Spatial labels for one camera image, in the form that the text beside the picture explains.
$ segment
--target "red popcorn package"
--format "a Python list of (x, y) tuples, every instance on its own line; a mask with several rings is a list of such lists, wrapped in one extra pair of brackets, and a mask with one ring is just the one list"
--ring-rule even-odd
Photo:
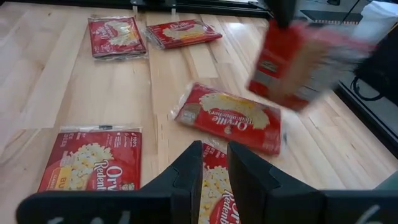
[(133, 17), (89, 18), (88, 27), (94, 58), (123, 60), (147, 52)]
[(241, 223), (228, 176), (226, 150), (203, 143), (199, 224)]
[(299, 21), (280, 29), (270, 21), (248, 90), (292, 110), (304, 109), (374, 49), (345, 32), (345, 26), (319, 28)]
[(140, 178), (140, 128), (65, 127), (55, 140), (39, 192), (137, 190)]
[(162, 49), (209, 42), (222, 37), (204, 22), (194, 19), (147, 26), (146, 34)]
[(280, 109), (194, 83), (175, 120), (267, 154), (282, 147)]

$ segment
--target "wooden table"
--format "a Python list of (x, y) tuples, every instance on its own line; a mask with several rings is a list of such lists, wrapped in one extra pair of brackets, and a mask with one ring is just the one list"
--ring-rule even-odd
[[(264, 19), (148, 12), (139, 27), (202, 19), (223, 33), (210, 44), (157, 50), (149, 58), (95, 62), (87, 17), (132, 11), (6, 2), (0, 7), (0, 217), (37, 190), (54, 137), (66, 124), (136, 123), (144, 128), (142, 185), (193, 140), (209, 135), (170, 116), (192, 80), (265, 102), (245, 90), (267, 29)], [(284, 111), (287, 148), (264, 157), (320, 189), (371, 189), (398, 161), (334, 94), (304, 114)]]

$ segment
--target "popcorn box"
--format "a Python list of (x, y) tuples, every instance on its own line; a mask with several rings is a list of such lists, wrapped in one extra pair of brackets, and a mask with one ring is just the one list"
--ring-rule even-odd
[(295, 21), (280, 29), (270, 21), (247, 89), (286, 108), (304, 109), (374, 49), (343, 35), (341, 28)]

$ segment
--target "wood grain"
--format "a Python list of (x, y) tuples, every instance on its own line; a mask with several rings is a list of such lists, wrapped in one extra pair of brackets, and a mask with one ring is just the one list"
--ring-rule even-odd
[[(148, 43), (147, 58), (97, 62), (87, 17), (132, 11), (6, 2), (0, 14), (1, 223), (14, 223), (17, 204), (37, 190), (62, 125), (143, 127), (145, 185), (192, 141), (216, 139), (177, 124), (170, 114), (192, 81), (272, 104), (245, 88), (267, 30), (264, 19), (140, 13), (140, 28), (196, 18), (223, 38), (171, 50)], [(395, 157), (333, 92), (302, 114), (284, 110), (283, 119), (287, 147), (278, 157), (260, 156), (311, 186), (372, 189), (398, 169)]]

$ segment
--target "orville redenbacher's logo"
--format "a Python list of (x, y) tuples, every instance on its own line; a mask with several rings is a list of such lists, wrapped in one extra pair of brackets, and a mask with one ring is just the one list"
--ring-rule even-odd
[(183, 28), (190, 27), (190, 26), (192, 26), (192, 24), (190, 24), (189, 22), (178, 22), (176, 24), (171, 24), (170, 28), (172, 28), (172, 29), (183, 29)]
[(209, 111), (209, 114), (214, 115), (211, 120), (216, 124), (224, 126), (236, 126), (240, 131), (246, 130), (248, 125), (252, 123), (251, 119), (244, 116), (236, 116), (213, 110)]
[(96, 171), (97, 190), (118, 190), (117, 178), (122, 175), (122, 168), (109, 166), (109, 161), (104, 160), (94, 164), (94, 171)]
[(221, 209), (220, 223), (238, 224), (239, 214), (238, 214), (238, 209), (236, 208), (234, 195), (231, 192), (224, 190), (222, 200), (223, 200), (223, 208)]

